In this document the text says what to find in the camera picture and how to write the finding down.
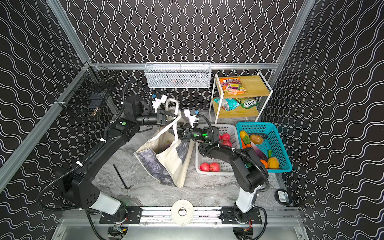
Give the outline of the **cream canvas grocery bag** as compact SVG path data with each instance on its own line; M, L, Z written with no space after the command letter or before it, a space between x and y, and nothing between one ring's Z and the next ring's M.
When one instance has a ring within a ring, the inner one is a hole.
M160 184L181 189L185 184L195 144L176 135L177 124L186 122L182 119L179 102L167 99L165 109L177 117L167 117L170 123L159 127L155 135L134 152L134 156Z

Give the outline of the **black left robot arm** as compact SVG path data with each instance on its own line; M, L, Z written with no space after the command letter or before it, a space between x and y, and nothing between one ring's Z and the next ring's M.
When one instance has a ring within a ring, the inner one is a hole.
M38 207L48 212L62 212L75 209L97 211L111 216L115 222L121 223L127 218L126 204L114 197L104 194L92 181L104 164L129 142L140 131L141 126L159 125L168 130L177 123L181 114L173 114L165 110L158 110L148 115L125 114L124 117L114 120L105 130L104 136L92 150L80 161L70 168L61 168L56 178L42 188L36 197ZM45 192L57 186L63 198L72 203L72 206L53 208L42 202Z

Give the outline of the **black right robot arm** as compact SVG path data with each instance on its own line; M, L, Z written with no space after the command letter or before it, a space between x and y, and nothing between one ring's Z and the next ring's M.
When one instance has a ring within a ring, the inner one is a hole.
M216 127L177 128L181 140L199 143L198 151L203 157L219 159L231 165L240 186L230 220L248 223L252 218L257 196L270 188L269 174L261 159L252 148L236 149L221 144L219 129Z

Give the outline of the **teal white snack bag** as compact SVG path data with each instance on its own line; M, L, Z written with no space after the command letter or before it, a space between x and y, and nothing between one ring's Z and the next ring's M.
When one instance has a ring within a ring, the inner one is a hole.
M240 106L240 103L236 99L220 99L213 98L213 101L219 105L221 104L221 108L227 112L235 110Z

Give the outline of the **green candy bag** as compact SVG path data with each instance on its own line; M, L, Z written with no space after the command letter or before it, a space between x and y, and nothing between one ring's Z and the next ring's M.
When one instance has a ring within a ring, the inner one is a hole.
M236 100L243 109L250 109L259 104L259 102L254 98L236 98Z

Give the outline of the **orange snack bag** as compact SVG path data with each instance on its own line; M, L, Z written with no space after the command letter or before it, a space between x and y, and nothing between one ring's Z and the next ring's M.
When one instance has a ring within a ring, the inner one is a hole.
M245 94L247 91L240 78L220 78L219 81L224 94L241 95Z

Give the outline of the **yellow corn cob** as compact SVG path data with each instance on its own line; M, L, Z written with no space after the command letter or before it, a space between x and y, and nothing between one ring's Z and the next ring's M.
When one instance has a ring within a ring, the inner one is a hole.
M242 140L243 140L245 137L249 137L249 135L248 135L247 132L245 132L245 131L240 131L239 134L240 134L240 137L241 137Z

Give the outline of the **orange carrot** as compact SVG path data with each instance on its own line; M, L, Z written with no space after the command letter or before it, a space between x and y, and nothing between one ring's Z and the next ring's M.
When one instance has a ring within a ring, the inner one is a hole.
M251 148L251 141L249 138L245 138L245 139L241 139L241 143L242 143L242 148L245 149L245 148Z

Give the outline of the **brown kiwi potato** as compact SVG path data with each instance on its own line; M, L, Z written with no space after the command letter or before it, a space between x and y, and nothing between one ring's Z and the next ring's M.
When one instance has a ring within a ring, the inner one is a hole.
M259 135L250 135L250 141L255 145L261 145L264 139Z

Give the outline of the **white wooden two-tier shelf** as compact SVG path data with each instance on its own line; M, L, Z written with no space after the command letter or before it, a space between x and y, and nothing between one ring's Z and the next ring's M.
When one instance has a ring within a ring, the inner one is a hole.
M214 116L210 116L212 123L217 123L219 119L233 119L233 118L255 118L255 121L261 120L261 115L266 107L269 99L274 92L271 85L262 72L257 72L252 76L237 76L237 78L245 87L246 92L240 95L226 94L222 88L220 77L215 74L214 83L211 93L211 102L209 111L214 111ZM241 107L235 110L226 111L222 108L223 99L236 99L236 98L254 98L259 103L256 107L244 109Z

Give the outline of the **orange bell pepper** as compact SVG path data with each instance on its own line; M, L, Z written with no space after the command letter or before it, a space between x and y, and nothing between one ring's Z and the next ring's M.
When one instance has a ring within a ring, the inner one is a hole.
M269 168L269 165L268 165L267 161L261 159L261 163L264 165L264 167L265 167L266 169Z

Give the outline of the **teal plastic vegetable basket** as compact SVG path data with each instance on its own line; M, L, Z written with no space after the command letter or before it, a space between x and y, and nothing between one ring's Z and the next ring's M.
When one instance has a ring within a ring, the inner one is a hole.
M276 126L272 123L266 122L239 122L236 124L238 137L240 138L240 131L245 131L247 134L266 134L267 138L263 141L258 148L265 154L268 150L272 151L272 157L276 157L279 161L279 169L268 169L269 173L289 173L292 171L292 163L289 159L283 141L279 135Z

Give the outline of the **yellow potato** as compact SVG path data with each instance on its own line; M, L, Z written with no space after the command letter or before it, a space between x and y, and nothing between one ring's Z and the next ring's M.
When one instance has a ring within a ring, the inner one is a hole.
M276 157L271 157L267 161L268 168L272 170L277 170L280 168L280 162Z

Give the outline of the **black hex key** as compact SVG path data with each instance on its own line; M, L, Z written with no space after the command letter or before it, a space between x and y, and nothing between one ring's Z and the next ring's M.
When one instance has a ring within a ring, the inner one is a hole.
M125 188L126 190L130 190L130 189L132 189L132 188L134 187L134 185L132 184L132 185L128 186L128 185L125 183L125 181L124 181L122 175L120 174L120 172L119 172L117 166L116 166L115 164L113 164L113 167L114 167L114 169L115 169L115 171L116 171L116 173L117 173L117 175L118 175L120 181L122 182L124 188Z

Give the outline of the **white round disc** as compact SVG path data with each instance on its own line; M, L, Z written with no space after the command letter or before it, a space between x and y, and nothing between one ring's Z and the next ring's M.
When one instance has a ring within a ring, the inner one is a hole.
M171 208L171 218L175 224L188 225L194 218L194 206L187 200L176 201Z

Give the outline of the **black round puck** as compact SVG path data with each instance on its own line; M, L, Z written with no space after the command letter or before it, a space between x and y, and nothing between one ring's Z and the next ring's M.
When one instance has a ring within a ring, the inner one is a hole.
M277 189L274 193L275 200L282 206L290 206L292 204L292 198L289 193L284 189Z

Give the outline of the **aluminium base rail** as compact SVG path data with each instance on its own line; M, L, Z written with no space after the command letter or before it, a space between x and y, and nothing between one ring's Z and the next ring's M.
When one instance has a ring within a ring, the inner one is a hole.
M252 236L266 226L263 239L307 240L309 238L296 208L253 210L240 220L232 207L129 207L128 217L115 222L107 214L92 215L81 211L62 216L54 240L132 240L132 239L234 239L234 232Z

